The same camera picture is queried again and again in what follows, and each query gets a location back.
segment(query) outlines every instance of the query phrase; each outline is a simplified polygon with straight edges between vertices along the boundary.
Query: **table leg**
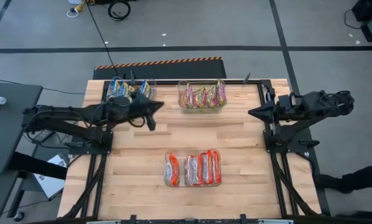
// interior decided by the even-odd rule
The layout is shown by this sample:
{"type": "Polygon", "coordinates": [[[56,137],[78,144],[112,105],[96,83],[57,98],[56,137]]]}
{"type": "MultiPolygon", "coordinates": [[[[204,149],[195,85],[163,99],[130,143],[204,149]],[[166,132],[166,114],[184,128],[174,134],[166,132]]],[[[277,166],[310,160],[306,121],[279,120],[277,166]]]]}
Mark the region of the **table leg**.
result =
{"type": "Polygon", "coordinates": [[[51,164],[19,152],[13,154],[9,168],[62,180],[66,179],[67,174],[67,168],[65,167],[51,164]]]}

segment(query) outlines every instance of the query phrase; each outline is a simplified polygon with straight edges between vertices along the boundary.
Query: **orange snack bag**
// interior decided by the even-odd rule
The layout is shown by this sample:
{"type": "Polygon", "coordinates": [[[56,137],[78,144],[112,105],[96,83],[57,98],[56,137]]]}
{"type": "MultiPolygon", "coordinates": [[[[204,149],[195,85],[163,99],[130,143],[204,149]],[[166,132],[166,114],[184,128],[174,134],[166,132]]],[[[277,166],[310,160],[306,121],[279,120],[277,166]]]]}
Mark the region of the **orange snack bag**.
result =
{"type": "Polygon", "coordinates": [[[212,184],[213,183],[213,162],[212,162],[212,152],[208,150],[202,154],[203,159],[203,181],[204,184],[212,184]]]}
{"type": "Polygon", "coordinates": [[[213,181],[216,184],[222,183],[222,175],[221,175],[221,157],[219,152],[214,150],[213,151],[213,181]]]}
{"type": "Polygon", "coordinates": [[[188,156],[185,164],[186,184],[199,186],[203,184],[202,155],[188,156]]]}
{"type": "Polygon", "coordinates": [[[179,163],[178,159],[171,153],[165,170],[165,181],[171,186],[179,185],[179,163]]]}

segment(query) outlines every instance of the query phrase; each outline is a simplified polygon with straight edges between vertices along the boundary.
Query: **snack bag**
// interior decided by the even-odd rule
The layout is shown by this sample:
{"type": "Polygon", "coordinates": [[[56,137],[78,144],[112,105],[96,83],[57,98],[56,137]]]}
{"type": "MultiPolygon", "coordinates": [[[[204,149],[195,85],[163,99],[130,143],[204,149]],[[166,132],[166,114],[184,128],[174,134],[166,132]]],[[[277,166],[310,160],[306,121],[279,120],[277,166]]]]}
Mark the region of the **snack bag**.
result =
{"type": "Polygon", "coordinates": [[[133,88],[132,86],[129,86],[128,90],[129,90],[130,93],[135,92],[135,88],[133,88]]]}
{"type": "Polygon", "coordinates": [[[129,85],[128,83],[122,81],[121,82],[121,87],[119,88],[118,90],[118,94],[117,96],[125,96],[125,97],[129,97],[130,96],[130,92],[129,92],[129,85]]]}
{"type": "Polygon", "coordinates": [[[147,83],[146,80],[144,80],[143,83],[142,83],[142,93],[146,98],[150,99],[151,88],[150,88],[150,85],[147,83]]]}
{"type": "Polygon", "coordinates": [[[205,88],[201,88],[193,93],[193,107],[194,108],[205,108],[207,103],[207,91],[205,88]]]}
{"type": "Polygon", "coordinates": [[[179,163],[177,158],[171,153],[165,169],[165,182],[173,187],[179,185],[179,163]]]}
{"type": "Polygon", "coordinates": [[[218,94],[218,86],[212,87],[210,91],[207,93],[207,107],[208,108],[217,108],[219,107],[219,101],[216,97],[218,94]]]}
{"type": "Polygon", "coordinates": [[[218,84],[216,85],[218,87],[218,95],[216,96],[216,98],[218,99],[221,106],[225,106],[227,102],[225,84],[221,80],[218,80],[218,84]]]}
{"type": "Polygon", "coordinates": [[[216,184],[222,183],[222,175],[221,175],[221,157],[219,152],[214,150],[213,151],[213,181],[216,184]]]}
{"type": "Polygon", "coordinates": [[[188,156],[185,163],[185,182],[187,185],[198,186],[203,184],[202,155],[188,156]]]}
{"type": "Polygon", "coordinates": [[[107,89],[106,100],[110,100],[118,94],[120,84],[117,80],[111,80],[109,88],[107,89]]]}
{"type": "Polygon", "coordinates": [[[187,89],[179,94],[179,105],[183,108],[193,108],[192,86],[187,84],[187,89]]]}
{"type": "Polygon", "coordinates": [[[213,183],[213,163],[212,163],[212,152],[208,150],[202,154],[203,157],[203,182],[204,184],[212,184],[213,183]]]}

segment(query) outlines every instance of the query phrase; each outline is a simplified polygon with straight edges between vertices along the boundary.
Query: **black table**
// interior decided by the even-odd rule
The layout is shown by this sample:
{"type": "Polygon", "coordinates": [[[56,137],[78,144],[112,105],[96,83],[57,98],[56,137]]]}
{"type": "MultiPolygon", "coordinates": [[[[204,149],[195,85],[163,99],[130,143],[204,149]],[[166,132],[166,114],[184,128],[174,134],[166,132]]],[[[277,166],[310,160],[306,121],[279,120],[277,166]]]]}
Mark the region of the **black table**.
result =
{"type": "Polygon", "coordinates": [[[41,86],[0,83],[0,96],[7,99],[0,105],[0,213],[24,171],[47,175],[48,170],[47,176],[59,171],[65,178],[65,168],[15,152],[23,133],[23,109],[35,106],[41,92],[41,86]]]}

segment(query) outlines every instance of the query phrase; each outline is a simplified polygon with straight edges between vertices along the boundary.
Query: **orange and black striped barrier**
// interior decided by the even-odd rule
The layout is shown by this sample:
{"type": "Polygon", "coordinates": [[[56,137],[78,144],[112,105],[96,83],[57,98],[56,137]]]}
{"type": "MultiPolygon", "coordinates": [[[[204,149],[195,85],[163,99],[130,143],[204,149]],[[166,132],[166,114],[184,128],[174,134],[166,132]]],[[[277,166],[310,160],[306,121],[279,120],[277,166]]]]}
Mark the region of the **orange and black striped barrier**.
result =
{"type": "MultiPolygon", "coordinates": [[[[144,66],[144,65],[162,65],[168,63],[182,63],[182,62],[199,62],[199,61],[207,61],[207,60],[222,60],[221,57],[202,57],[202,58],[188,58],[188,59],[177,59],[177,60],[161,60],[155,62],[138,62],[138,63],[122,63],[119,65],[115,65],[116,68],[123,68],[123,67],[135,67],[135,66],[144,66]]],[[[95,67],[97,69],[105,69],[105,68],[113,68],[112,65],[99,65],[95,67]]]]}

